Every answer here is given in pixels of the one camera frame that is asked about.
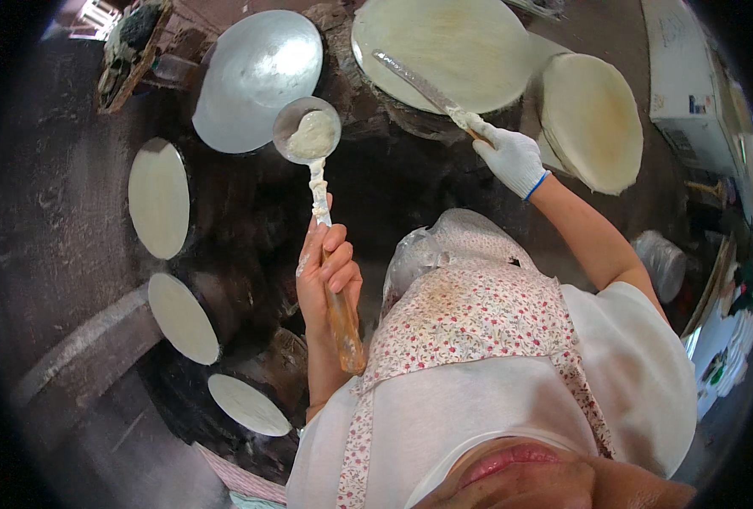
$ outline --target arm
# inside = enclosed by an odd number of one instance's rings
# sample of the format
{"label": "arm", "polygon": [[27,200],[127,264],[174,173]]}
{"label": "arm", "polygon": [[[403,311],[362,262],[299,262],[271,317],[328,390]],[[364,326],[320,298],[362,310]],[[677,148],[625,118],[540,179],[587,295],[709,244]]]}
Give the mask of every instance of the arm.
{"label": "arm", "polygon": [[[331,196],[328,195],[330,209]],[[340,365],[336,342],[330,331],[325,284],[332,291],[343,291],[354,308],[359,300],[362,277],[359,266],[351,259],[353,246],[345,242],[347,230],[342,225],[330,229],[311,217],[297,267],[297,300],[305,320],[305,340],[309,347],[309,422],[328,402],[331,395],[351,378]],[[320,266],[322,250],[330,252]]]}
{"label": "arm", "polygon": [[627,282],[642,291],[667,321],[651,279],[628,241],[602,214],[543,169],[540,149],[532,138],[498,129],[477,116],[468,123],[495,146],[475,140],[476,152],[501,182],[551,221],[598,290],[612,282]]}

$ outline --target white shirt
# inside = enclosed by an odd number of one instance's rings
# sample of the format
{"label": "white shirt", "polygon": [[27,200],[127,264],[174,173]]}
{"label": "white shirt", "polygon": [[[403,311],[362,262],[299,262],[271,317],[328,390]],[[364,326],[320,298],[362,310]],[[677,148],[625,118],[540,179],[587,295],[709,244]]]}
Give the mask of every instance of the white shirt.
{"label": "white shirt", "polygon": [[[693,365],[681,342],[626,282],[597,295],[571,285],[560,289],[617,459],[670,477],[697,422]],[[286,485],[290,508],[334,506],[356,405],[354,383],[337,390],[306,426]],[[418,501],[462,453],[497,436],[532,436],[597,454],[583,412],[546,358],[438,366],[391,378],[374,391],[369,507]]]}

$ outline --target round metal griddle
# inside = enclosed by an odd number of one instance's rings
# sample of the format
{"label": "round metal griddle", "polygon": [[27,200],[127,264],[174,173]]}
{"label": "round metal griddle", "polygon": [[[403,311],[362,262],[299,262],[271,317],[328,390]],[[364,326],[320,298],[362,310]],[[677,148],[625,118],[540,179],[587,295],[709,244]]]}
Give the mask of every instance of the round metal griddle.
{"label": "round metal griddle", "polygon": [[192,124],[209,147],[239,154],[269,143],[283,106],[314,91],[322,41],[306,17],[265,11],[219,36],[202,65]]}

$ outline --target person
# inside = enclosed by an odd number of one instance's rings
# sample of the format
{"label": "person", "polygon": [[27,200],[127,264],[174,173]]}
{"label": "person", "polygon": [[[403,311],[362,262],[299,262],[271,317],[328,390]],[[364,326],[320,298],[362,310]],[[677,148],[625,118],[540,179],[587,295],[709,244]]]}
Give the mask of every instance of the person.
{"label": "person", "polygon": [[534,140],[469,125],[492,142],[473,148],[551,221],[599,293],[541,274],[480,214],[446,211],[399,244],[365,372],[350,377],[323,285],[355,305],[361,274],[345,227],[312,221],[297,277],[310,408],[289,507],[683,506],[693,488],[667,478],[693,438],[696,384],[645,268],[543,168]]}

